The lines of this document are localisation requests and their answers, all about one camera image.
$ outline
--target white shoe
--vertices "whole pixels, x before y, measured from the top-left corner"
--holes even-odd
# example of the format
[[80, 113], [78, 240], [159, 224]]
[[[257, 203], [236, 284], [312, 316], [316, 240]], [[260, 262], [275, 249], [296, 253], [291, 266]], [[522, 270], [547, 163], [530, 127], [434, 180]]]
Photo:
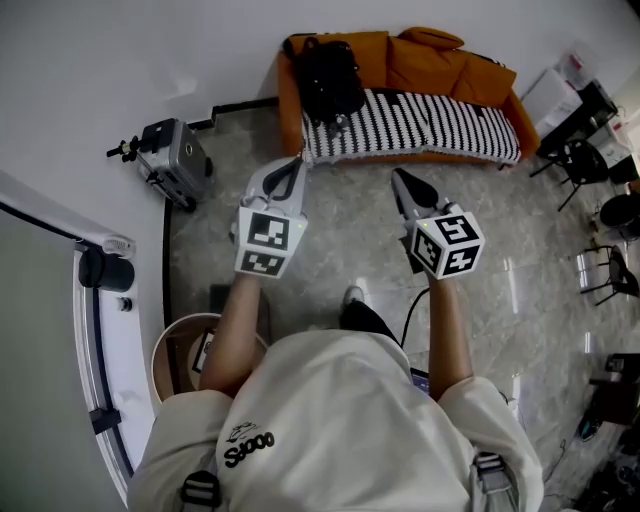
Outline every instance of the white shoe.
[[364, 292], [359, 286], [351, 285], [344, 292], [344, 298], [342, 299], [342, 309], [346, 308], [354, 300], [364, 302]]

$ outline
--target black bag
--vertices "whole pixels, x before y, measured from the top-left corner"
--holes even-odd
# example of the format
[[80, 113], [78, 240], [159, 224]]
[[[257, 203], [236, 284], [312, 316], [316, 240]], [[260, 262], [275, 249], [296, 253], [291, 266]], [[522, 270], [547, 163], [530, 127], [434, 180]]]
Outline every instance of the black bag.
[[359, 67], [346, 42], [320, 44], [315, 37], [307, 37], [297, 56], [288, 39], [283, 47], [293, 61], [302, 108], [314, 126], [321, 122], [342, 125], [342, 116], [362, 108], [365, 95]]

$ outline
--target forearm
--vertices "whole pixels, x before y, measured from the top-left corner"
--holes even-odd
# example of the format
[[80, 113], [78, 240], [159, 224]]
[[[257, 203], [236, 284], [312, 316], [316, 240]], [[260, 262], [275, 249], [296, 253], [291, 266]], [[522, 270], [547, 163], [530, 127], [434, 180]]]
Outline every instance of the forearm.
[[430, 295], [429, 389], [439, 400], [451, 386], [471, 377], [473, 369], [455, 281], [432, 280]]
[[257, 278], [237, 274], [200, 375], [200, 389], [234, 397], [247, 380], [264, 353], [256, 341], [259, 303]]

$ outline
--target orange pillow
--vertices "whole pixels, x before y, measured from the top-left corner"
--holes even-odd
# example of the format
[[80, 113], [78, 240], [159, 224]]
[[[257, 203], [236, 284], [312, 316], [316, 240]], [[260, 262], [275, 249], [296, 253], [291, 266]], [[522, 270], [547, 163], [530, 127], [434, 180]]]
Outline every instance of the orange pillow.
[[466, 52], [438, 50], [397, 37], [389, 38], [387, 87], [420, 94], [451, 94]]
[[483, 107], [502, 107], [516, 80], [516, 73], [478, 55], [468, 55], [451, 97]]
[[453, 34], [435, 28], [411, 27], [398, 36], [418, 44], [426, 44], [438, 50], [455, 50], [464, 45], [464, 41]]
[[389, 32], [354, 32], [352, 34], [309, 34], [291, 36], [295, 55], [302, 51], [307, 37], [315, 37], [319, 43], [345, 41], [351, 46], [362, 87], [385, 87], [387, 81], [387, 37]]

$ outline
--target striped blanket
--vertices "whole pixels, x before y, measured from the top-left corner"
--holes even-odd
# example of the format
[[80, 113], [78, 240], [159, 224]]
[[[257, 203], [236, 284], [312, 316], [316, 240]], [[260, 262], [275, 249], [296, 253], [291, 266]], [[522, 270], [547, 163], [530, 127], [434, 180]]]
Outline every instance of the striped blanket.
[[365, 94], [365, 105], [349, 116], [350, 126], [336, 137], [323, 123], [313, 126], [303, 113], [305, 160], [427, 151], [509, 164], [520, 160], [518, 137], [500, 109], [389, 89], [365, 89]]

